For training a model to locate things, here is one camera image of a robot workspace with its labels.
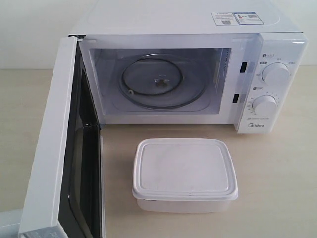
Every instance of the white wall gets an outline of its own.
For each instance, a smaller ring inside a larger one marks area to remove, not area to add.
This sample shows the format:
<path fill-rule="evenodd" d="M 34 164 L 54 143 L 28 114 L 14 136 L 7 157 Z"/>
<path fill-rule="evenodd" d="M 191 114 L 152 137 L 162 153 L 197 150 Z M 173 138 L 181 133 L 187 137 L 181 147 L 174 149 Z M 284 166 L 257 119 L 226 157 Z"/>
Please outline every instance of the white wall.
<path fill-rule="evenodd" d="M 53 68 L 59 39 L 96 0 L 0 0 L 0 68 Z M 317 64 L 317 0 L 273 0 L 306 33 Z"/>

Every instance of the barcode sticker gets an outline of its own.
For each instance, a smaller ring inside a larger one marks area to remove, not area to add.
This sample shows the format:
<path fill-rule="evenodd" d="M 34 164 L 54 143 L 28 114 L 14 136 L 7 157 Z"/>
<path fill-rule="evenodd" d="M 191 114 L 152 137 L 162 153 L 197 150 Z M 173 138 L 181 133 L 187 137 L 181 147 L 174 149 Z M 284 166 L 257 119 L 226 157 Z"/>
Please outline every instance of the barcode sticker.
<path fill-rule="evenodd" d="M 217 26 L 239 25 L 232 12 L 212 13 L 212 17 Z"/>
<path fill-rule="evenodd" d="M 255 12 L 234 12 L 239 25 L 264 25 Z"/>

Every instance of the beige countertop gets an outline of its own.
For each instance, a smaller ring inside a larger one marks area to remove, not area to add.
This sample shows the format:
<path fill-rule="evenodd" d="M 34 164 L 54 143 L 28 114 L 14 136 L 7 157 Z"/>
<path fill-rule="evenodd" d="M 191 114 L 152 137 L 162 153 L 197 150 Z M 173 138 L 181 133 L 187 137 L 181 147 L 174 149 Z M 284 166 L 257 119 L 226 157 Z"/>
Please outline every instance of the beige countertop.
<path fill-rule="evenodd" d="M 21 208 L 51 70 L 0 70 L 0 211 Z M 108 238 L 317 237 L 317 66 L 302 66 L 270 134 L 236 134 L 232 125 L 108 125 L 104 136 Z M 132 166 L 145 138 L 224 141 L 239 198 L 223 213 L 142 211 Z"/>

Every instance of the microwave top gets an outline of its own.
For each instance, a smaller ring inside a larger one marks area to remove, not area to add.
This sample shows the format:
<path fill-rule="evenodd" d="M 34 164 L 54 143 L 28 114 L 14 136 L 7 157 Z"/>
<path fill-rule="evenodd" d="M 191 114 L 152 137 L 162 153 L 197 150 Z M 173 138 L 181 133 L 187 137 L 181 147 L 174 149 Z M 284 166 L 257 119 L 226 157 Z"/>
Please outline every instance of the microwave top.
<path fill-rule="evenodd" d="M 70 35 L 301 32 L 270 0 L 99 0 Z"/>

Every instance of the control panel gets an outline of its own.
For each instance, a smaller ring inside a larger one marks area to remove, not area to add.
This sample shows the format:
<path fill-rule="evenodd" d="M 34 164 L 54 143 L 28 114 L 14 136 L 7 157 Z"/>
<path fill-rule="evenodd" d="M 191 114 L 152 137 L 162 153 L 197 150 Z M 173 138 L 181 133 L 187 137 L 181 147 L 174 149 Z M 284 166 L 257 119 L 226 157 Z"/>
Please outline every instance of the control panel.
<path fill-rule="evenodd" d="M 238 133 L 272 131 L 307 44 L 303 33 L 261 33 L 259 40 L 262 49 Z"/>

